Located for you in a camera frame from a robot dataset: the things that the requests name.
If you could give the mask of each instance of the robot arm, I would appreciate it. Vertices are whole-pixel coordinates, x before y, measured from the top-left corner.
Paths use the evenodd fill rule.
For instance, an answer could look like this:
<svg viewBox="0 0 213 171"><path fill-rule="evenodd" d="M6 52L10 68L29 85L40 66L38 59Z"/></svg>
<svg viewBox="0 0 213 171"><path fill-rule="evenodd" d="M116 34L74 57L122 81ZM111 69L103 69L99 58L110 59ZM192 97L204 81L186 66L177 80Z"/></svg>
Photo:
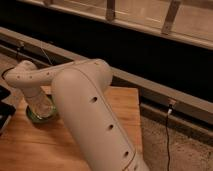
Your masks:
<svg viewBox="0 0 213 171"><path fill-rule="evenodd" d="M103 96L112 80L104 61L86 60L41 70L23 61L5 74L5 80L20 88L35 108L35 101L47 99L40 86L51 85L55 106L93 171L148 171ZM41 107L37 114L48 117L48 110Z"/></svg>

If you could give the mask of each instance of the gray floor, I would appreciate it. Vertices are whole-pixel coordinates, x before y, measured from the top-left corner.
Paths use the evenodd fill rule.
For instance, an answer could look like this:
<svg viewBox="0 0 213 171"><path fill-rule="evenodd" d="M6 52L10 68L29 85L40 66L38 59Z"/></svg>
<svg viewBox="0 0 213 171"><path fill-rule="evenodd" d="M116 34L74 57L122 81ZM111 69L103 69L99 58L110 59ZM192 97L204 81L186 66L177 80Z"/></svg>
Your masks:
<svg viewBox="0 0 213 171"><path fill-rule="evenodd" d="M13 67L15 60L0 54L0 73ZM0 84L10 89L11 96L5 102L17 106L22 95L17 89L9 87L1 78ZM162 112L158 110L142 111L143 149L144 159L151 171L166 171L167 148L165 126L144 117L144 113ZM169 129L171 171L213 171L213 147L188 136Z"/></svg>

